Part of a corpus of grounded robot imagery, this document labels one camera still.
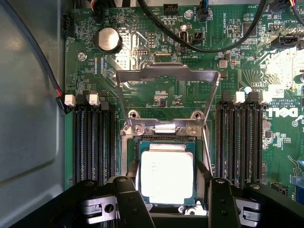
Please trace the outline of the black pin header connector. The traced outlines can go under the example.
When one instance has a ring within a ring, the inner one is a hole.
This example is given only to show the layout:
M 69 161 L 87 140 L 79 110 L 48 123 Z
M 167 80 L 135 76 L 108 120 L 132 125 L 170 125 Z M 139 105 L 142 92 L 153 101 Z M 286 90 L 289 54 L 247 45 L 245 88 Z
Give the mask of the black pin header connector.
M 163 14 L 164 15 L 178 15 L 179 14 L 178 4 L 164 4 L 163 5 Z

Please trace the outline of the grey metal PC case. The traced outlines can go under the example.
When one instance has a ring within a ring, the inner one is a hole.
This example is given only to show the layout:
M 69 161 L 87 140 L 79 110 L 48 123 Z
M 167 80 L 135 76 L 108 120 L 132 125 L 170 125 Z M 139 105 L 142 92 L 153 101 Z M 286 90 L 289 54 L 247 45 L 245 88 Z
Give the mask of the grey metal PC case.
M 31 46 L 0 6 L 0 228 L 65 188 L 64 116 Z

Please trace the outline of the silver coin cell battery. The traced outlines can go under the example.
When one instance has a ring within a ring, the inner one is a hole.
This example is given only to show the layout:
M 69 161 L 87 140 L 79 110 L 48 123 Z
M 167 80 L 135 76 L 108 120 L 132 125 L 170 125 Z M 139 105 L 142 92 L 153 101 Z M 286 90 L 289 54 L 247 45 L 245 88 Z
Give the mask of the silver coin cell battery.
M 104 53 L 117 53 L 122 44 L 122 37 L 114 28 L 102 28 L 97 33 L 97 45 Z

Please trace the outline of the black RAM slot white latch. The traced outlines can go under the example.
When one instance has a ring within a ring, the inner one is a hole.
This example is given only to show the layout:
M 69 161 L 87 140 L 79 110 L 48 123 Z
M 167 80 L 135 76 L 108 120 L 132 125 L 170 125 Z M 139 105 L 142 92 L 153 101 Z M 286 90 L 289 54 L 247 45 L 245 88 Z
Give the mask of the black RAM slot white latch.
M 252 162 L 251 162 L 251 181 L 261 183 L 262 181 L 262 138 L 263 138 L 263 115 L 268 109 L 267 104 L 259 103 L 258 92 L 251 92 L 249 100 L 253 105 L 252 117 Z
M 64 104 L 72 109 L 72 152 L 73 152 L 73 184 L 81 181 L 82 166 L 82 115 L 77 107 L 74 95 L 65 95 Z
M 102 183 L 102 165 L 101 165 L 101 133 L 102 125 L 100 113 L 100 100 L 98 94 L 89 95 L 89 104 L 91 106 L 89 112 L 89 161 L 90 174 L 92 180 Z
M 245 92 L 235 92 L 232 102 L 229 104 L 228 113 L 228 178 L 232 184 L 238 185 L 238 154 L 239 154 L 239 111 L 245 102 Z

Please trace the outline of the metal socket cover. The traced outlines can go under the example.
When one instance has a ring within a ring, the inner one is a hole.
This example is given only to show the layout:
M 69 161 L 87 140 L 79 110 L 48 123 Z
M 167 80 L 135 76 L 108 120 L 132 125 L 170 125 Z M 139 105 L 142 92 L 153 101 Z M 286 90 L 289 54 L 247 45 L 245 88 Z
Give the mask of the metal socket cover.
M 159 77 L 172 77 L 176 81 L 199 81 L 211 83 L 208 101 L 204 111 L 194 111 L 189 118 L 160 121 L 156 118 L 141 118 L 135 111 L 127 111 L 122 85 L 128 81 L 149 82 Z M 155 63 L 137 71 L 117 71 L 115 73 L 116 89 L 125 124 L 121 130 L 122 136 L 141 136 L 155 134 L 175 134 L 200 138 L 202 127 L 206 125 L 212 102 L 215 98 L 220 81 L 220 73 L 215 70 L 191 70 L 181 63 Z

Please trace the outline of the black fan header connector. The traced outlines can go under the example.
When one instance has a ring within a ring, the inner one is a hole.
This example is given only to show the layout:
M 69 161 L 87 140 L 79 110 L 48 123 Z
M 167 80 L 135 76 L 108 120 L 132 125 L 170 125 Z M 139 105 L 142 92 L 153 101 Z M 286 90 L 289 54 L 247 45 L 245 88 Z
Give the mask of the black fan header connector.
M 61 29 L 63 32 L 67 32 L 70 28 L 71 18 L 69 14 L 65 13 L 62 14 L 61 17 Z

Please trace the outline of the green Dell motherboard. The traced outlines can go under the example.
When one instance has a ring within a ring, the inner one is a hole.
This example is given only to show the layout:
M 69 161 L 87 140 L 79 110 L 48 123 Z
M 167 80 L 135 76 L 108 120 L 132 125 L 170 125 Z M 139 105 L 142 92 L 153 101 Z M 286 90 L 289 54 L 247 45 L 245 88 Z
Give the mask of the green Dell motherboard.
M 65 95 L 98 94 L 116 109 L 116 174 L 120 173 L 120 130 L 125 124 L 116 89 L 117 71 L 137 71 L 155 63 L 181 63 L 191 70 L 215 70 L 219 86 L 207 117 L 211 166 L 216 175 L 216 104 L 224 91 L 258 92 L 268 105 L 263 115 L 262 182 L 304 205 L 304 3 L 273 0 L 259 4 L 209 5 L 206 22 L 198 22 L 199 5 L 179 6 L 178 15 L 164 15 L 163 5 L 109 8 L 94 0 L 87 9 L 71 9 L 65 44 Z M 194 17 L 186 19 L 184 12 Z M 114 28 L 122 37 L 117 53 L 104 53 L 97 33 Z M 189 33 L 189 42 L 179 31 Z M 280 48 L 279 36 L 298 36 L 292 48 Z M 79 61 L 79 52 L 87 54 Z M 149 82 L 123 83 L 126 110 L 160 121 L 186 118 L 204 111 L 213 85 L 176 81 L 164 76 Z M 66 116 L 66 184 L 73 187 L 72 109 Z M 154 213 L 152 228 L 208 228 L 208 215 Z

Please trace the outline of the CPU socket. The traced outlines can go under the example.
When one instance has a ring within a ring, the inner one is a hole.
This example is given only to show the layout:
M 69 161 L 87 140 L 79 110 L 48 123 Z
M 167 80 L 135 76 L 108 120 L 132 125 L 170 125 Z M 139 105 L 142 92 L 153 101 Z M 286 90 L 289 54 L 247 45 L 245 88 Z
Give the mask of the CPU socket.
M 149 211 L 205 216 L 209 145 L 200 110 L 169 121 L 142 118 L 131 110 L 120 130 L 120 173 L 131 178 Z

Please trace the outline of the black SATA connector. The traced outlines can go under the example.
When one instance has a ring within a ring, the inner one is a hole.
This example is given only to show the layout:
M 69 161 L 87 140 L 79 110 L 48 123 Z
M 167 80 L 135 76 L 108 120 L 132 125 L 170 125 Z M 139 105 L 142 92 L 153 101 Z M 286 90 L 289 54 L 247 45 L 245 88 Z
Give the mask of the black SATA connector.
M 278 41 L 280 48 L 293 48 L 299 43 L 300 38 L 298 36 L 279 36 Z

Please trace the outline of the thin metal locking lever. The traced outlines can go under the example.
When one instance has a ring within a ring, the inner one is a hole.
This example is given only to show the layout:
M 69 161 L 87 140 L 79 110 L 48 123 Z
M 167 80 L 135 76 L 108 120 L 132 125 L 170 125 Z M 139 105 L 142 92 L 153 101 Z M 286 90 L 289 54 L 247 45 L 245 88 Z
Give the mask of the thin metal locking lever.
M 209 139 L 209 130 L 208 130 L 207 125 L 202 127 L 202 137 L 203 137 L 202 138 L 203 139 L 203 162 L 212 176 L 213 172 L 212 172 L 212 166 L 211 166 L 211 155 L 210 155 L 210 150 L 209 150 L 210 139 Z

